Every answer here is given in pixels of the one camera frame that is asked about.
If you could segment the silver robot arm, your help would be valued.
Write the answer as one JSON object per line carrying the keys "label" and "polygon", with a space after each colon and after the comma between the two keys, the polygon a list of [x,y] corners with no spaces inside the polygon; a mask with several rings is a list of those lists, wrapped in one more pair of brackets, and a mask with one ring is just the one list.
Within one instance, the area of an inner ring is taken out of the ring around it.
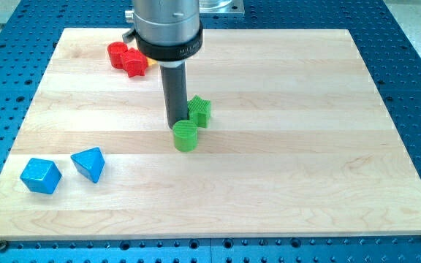
{"label": "silver robot arm", "polygon": [[198,0],[133,0],[125,11],[131,29],[122,35],[135,41],[145,56],[160,66],[176,68],[202,47]]}

